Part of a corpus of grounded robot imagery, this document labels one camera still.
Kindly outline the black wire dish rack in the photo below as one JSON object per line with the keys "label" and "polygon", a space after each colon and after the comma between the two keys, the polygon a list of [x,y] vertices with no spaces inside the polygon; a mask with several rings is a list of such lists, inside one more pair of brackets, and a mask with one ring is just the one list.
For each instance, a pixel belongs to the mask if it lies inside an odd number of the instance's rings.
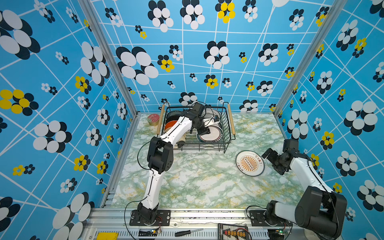
{"label": "black wire dish rack", "polygon": [[151,139],[158,150],[173,145],[175,151],[226,152],[236,139],[230,106],[194,103],[190,107],[163,107],[157,136]]}

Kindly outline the white plate orange sunburst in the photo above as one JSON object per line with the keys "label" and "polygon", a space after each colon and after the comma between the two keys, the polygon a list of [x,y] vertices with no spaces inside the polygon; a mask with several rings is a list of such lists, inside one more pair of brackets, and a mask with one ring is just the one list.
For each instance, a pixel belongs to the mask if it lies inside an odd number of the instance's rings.
{"label": "white plate orange sunburst", "polygon": [[236,156],[238,170],[248,177],[258,177],[265,170],[263,158],[253,151],[241,151]]}

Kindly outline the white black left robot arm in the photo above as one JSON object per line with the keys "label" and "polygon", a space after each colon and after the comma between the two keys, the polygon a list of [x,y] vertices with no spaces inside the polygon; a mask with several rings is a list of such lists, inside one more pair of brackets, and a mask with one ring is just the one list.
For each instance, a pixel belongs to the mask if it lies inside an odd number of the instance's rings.
{"label": "white black left robot arm", "polygon": [[155,222],[159,207],[159,194],[164,178],[174,162],[174,146],[188,131],[196,129],[202,134],[209,132],[204,123],[203,112],[206,106],[195,103],[184,110],[178,121],[160,137],[153,137],[149,141],[147,162],[149,167],[149,180],[144,198],[138,203],[139,216],[147,224]]}

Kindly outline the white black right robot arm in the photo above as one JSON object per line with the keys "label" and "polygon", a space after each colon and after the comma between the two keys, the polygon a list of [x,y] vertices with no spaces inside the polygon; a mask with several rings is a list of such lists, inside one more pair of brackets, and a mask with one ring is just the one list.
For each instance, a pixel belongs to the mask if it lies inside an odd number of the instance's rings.
{"label": "white black right robot arm", "polygon": [[342,233],[347,199],[322,180],[312,158],[300,153],[299,142],[284,140],[282,154],[269,148],[262,158],[269,160],[280,175],[293,171],[304,189],[295,206],[270,201],[265,211],[266,222],[275,225],[288,221],[314,232],[321,240],[336,240]]}

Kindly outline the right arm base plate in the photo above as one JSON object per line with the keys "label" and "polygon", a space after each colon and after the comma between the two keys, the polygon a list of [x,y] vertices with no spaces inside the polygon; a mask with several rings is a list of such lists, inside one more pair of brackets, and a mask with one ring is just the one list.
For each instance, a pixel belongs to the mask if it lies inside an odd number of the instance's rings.
{"label": "right arm base plate", "polygon": [[250,210],[248,211],[248,216],[251,220],[251,224],[253,227],[284,228],[286,226],[290,226],[290,222],[284,221],[268,223],[265,218],[265,210]]}

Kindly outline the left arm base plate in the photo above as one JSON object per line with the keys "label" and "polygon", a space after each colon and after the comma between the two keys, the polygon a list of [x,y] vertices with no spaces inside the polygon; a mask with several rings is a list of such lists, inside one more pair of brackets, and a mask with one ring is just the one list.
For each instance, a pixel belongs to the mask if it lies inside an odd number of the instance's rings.
{"label": "left arm base plate", "polygon": [[132,211],[129,226],[140,227],[159,227],[170,225],[171,211],[170,210],[158,210],[156,219],[152,222],[146,222],[143,217],[140,216],[137,210]]}

